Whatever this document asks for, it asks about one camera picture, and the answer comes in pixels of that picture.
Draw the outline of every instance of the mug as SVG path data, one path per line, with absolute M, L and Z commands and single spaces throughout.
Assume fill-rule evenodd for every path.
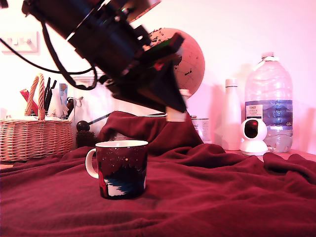
M 141 195 L 146 186 L 146 141 L 122 140 L 100 142 L 85 158 L 90 176 L 99 179 L 100 193 L 107 199 L 126 199 Z M 98 172 L 92 167 L 96 152 Z

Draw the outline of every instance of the white mug handle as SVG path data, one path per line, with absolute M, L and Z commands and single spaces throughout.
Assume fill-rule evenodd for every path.
M 92 166 L 92 156 L 96 152 L 96 149 L 92 149 L 88 152 L 87 156 L 85 157 L 85 169 L 87 170 L 88 174 L 92 176 L 95 179 L 99 178 L 99 175 L 97 172 L 94 171 Z

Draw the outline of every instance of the table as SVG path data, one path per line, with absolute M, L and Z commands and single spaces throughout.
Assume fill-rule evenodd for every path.
M 242 154 L 241 151 L 226 151 L 226 152 L 227 153 L 234 153 L 234 154 Z M 316 162 L 316 155 L 309 154 L 309 153 L 306 153 L 306 152 L 302 152 L 302 151 L 299 151 L 299 150 L 291 149 L 290 152 L 276 153 L 276 155 L 282 157 L 283 159 L 288 159 L 292 154 L 299 154 L 302 157 L 304 157 L 305 159 L 312 160 L 312 161 Z M 263 161 L 263 156 L 257 156 L 257 157 L 258 157 L 259 160 Z

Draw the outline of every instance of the red blanket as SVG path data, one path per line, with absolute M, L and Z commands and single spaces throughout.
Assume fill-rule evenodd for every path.
M 150 142 L 140 197 L 103 199 L 85 171 L 89 147 L 16 163 L 1 171 L 1 236 L 316 236 L 316 162 L 227 154 L 203 144 L 189 116 L 114 112 L 99 138 L 115 132 Z

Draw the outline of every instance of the black knob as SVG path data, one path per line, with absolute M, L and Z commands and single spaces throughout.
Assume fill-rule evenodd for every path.
M 79 121 L 77 123 L 77 131 L 80 132 L 80 131 L 89 131 L 90 130 L 90 125 L 88 124 L 87 121 Z

